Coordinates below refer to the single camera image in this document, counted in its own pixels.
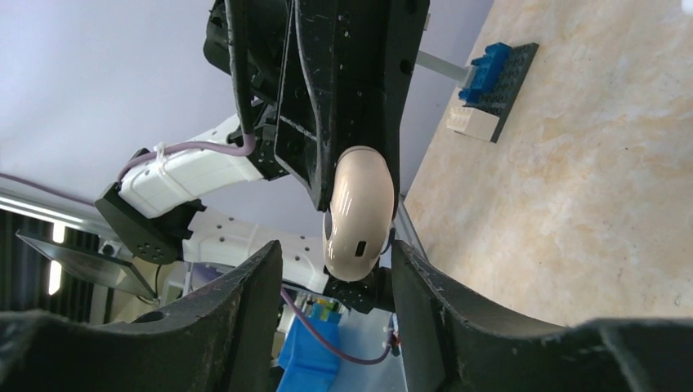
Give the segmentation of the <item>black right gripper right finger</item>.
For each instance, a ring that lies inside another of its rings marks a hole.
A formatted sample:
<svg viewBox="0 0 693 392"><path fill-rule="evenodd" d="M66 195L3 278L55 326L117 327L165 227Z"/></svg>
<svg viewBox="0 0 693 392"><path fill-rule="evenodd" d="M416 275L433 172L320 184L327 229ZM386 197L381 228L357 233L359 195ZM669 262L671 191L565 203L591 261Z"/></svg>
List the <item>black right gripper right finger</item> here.
<svg viewBox="0 0 693 392"><path fill-rule="evenodd" d="M391 250L410 391L689 391L692 321L598 318L562 327L510 310Z"/></svg>

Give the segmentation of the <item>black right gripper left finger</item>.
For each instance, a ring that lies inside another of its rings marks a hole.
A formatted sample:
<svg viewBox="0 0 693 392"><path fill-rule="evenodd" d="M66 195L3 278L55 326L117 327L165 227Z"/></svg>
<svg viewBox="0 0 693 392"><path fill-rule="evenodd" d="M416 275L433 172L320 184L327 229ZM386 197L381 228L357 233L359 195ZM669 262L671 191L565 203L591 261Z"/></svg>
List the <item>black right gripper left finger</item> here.
<svg viewBox="0 0 693 392"><path fill-rule="evenodd" d="M282 284L268 242L240 266L130 323L1 315L4 391L263 391Z"/></svg>

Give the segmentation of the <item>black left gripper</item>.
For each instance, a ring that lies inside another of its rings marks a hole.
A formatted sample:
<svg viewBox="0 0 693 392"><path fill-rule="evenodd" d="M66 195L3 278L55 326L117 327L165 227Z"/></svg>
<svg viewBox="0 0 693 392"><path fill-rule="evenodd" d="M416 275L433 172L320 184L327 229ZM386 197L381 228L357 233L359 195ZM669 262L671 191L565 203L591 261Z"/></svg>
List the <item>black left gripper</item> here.
<svg viewBox="0 0 693 392"><path fill-rule="evenodd" d="M203 53L241 87L226 136L264 178L293 176L316 210L336 191L347 148L376 149L400 192L400 125L428 1L216 1Z"/></svg>

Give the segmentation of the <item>beige charging case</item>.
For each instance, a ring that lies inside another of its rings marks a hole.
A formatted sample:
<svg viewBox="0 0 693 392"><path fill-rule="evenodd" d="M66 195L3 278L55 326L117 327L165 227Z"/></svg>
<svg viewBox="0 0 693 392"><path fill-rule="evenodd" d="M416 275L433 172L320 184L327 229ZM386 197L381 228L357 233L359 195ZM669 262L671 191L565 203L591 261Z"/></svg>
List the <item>beige charging case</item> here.
<svg viewBox="0 0 693 392"><path fill-rule="evenodd" d="M324 213L324 261L334 278L355 282L371 272L388 238L394 211L394 183L385 158L367 146L345 150Z"/></svg>

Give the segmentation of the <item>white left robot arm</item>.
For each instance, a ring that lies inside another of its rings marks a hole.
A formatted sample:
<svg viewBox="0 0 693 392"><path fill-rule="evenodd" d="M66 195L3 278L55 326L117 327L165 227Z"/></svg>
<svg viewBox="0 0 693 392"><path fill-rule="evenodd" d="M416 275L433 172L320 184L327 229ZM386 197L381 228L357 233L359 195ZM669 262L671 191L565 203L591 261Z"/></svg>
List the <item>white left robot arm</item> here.
<svg viewBox="0 0 693 392"><path fill-rule="evenodd" d="M192 140L141 150L96 200L137 257L238 265L279 240L284 279L313 292L371 275L400 196L400 125L427 1L215 1L203 53L236 112ZM290 176L323 216L313 242L203 204Z"/></svg>

